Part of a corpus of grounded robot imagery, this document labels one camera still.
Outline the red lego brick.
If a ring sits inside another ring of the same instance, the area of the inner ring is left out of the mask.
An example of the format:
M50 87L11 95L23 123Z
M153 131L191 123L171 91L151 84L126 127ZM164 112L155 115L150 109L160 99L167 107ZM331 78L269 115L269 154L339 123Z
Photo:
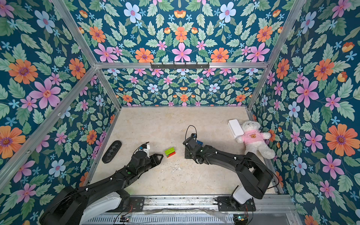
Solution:
M166 157L168 158L168 157L173 156L173 155L175 155L175 154L176 154L176 152L172 152L172 153L170 153L169 155L166 155Z

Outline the lime green lego brick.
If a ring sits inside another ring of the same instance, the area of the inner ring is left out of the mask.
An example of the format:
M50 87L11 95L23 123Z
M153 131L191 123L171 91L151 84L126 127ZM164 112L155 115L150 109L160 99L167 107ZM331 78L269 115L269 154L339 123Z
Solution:
M169 155L169 154L172 153L172 152L175 152L175 148L174 148L174 147L167 149L167 150L165 151L165 154L166 154L166 155Z

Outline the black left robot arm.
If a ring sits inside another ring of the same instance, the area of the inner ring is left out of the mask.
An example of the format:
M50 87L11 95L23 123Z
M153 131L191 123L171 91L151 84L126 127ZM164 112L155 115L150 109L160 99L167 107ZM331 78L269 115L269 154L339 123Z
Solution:
M39 219L42 225L80 225L120 204L129 194L125 188L142 174L161 164L162 154L148 156L144 151L132 155L128 165L113 175L84 187L65 187L50 203Z

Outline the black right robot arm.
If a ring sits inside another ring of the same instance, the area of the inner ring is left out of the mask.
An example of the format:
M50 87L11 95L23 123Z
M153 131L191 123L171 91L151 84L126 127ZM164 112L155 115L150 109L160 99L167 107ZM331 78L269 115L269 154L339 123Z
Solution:
M254 153L230 154L210 145L202 146L195 138L184 140L185 150L197 164L216 165L237 174L241 184L230 195L238 204L251 198L262 199L274 177L273 172Z

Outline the black oval remote pad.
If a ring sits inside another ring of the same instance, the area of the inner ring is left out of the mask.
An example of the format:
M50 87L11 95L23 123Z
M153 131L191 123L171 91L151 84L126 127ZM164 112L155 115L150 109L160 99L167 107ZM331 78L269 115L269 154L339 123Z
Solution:
M119 149L122 147L122 142L117 140L114 141L110 147L107 149L107 151L105 152L105 154L102 157L102 162L104 164L108 164L110 163L114 157L116 156L116 154L118 153Z

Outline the white rectangular box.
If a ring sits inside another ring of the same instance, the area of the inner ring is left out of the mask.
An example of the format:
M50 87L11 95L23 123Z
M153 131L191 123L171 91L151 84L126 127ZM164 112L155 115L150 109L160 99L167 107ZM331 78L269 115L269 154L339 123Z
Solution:
M244 131L237 119L229 120L228 126L234 138L244 135Z

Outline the white teddy bear pink shirt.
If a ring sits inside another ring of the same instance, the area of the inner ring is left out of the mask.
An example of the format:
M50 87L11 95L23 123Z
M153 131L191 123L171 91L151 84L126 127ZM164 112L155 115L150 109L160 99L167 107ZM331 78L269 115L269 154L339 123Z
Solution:
M243 135L237 137L235 140L237 143L243 143L245 145L245 154L251 152L254 154L260 153L265 159L273 159L275 157L275 151L271 149L266 140L271 138L269 132L261 132L261 125L255 121L246 121L241 125L244 132Z

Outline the left small circuit board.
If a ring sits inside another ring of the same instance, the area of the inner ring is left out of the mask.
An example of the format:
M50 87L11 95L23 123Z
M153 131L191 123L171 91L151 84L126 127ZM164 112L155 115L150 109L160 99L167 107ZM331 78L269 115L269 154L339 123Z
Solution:
M130 216L121 216L119 219L119 223L128 223L130 222L131 217Z

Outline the small circuit board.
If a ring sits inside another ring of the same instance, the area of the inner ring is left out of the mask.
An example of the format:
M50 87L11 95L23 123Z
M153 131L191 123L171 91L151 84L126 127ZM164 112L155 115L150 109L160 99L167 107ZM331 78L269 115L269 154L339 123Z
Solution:
M121 216L119 219L119 223L128 223L130 222L131 217L130 216Z
M246 216L245 214L234 214L233 222L235 225L247 225L248 216Z

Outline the right small circuit board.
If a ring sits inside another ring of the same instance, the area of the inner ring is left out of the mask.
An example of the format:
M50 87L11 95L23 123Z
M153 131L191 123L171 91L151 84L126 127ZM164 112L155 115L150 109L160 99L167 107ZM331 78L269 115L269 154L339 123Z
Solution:
M247 225L248 216L246 216L245 214L234 214L233 222L235 225Z

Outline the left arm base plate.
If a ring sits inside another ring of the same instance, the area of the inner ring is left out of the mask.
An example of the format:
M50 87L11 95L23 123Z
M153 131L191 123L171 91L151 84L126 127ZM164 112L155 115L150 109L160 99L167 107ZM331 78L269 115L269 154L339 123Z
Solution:
M112 212L142 212L144 201L144 197L129 197L125 200L121 200L120 205L112 210Z

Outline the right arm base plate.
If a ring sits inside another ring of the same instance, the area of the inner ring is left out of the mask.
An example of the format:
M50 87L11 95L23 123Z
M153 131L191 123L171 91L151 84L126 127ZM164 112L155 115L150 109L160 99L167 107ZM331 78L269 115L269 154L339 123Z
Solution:
M220 212L255 212L256 206L253 198L245 203L239 203L230 196L219 196L215 199Z

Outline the black wall hook rail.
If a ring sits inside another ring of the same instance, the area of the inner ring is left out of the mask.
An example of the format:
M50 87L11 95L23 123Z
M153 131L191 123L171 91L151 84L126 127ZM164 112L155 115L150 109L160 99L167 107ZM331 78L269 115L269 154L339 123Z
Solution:
M209 63L150 63L151 69L209 69Z

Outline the aluminium front rail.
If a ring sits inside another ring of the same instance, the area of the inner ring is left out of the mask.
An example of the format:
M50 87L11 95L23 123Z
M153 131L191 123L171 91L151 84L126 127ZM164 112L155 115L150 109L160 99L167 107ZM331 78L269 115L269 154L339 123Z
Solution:
M218 202L220 195L149 195L134 197L143 198L141 214L151 213L205 213L218 211L223 202ZM227 213L248 212L256 214L287 214L296 213L296 207L289 195L266 194L261 200L254 202L246 209L235 211L228 209Z

